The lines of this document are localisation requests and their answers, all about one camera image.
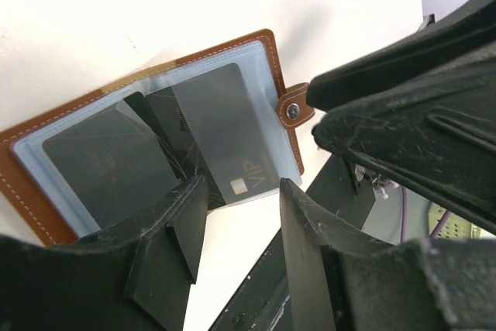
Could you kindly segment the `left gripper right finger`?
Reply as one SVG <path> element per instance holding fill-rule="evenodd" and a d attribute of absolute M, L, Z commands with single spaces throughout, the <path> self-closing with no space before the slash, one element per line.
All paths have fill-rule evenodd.
<path fill-rule="evenodd" d="M 495 242 L 391 245 L 280 183 L 281 232 L 297 330 L 493 330 Z"/>

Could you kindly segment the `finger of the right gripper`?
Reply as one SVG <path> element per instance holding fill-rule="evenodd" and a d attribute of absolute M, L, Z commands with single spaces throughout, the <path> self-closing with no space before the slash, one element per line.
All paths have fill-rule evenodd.
<path fill-rule="evenodd" d="M 327 112 L 387 91 L 495 41 L 495 0 L 469 0 L 387 47 L 311 79 L 306 103 Z"/>
<path fill-rule="evenodd" d="M 495 231 L 495 65 L 429 75 L 330 110 L 319 147 Z"/>

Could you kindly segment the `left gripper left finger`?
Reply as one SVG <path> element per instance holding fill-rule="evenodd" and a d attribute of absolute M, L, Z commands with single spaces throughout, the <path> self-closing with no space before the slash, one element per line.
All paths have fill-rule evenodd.
<path fill-rule="evenodd" d="M 198 276 L 208 182 L 72 244 L 1 238 L 3 330 L 180 330 Z"/>

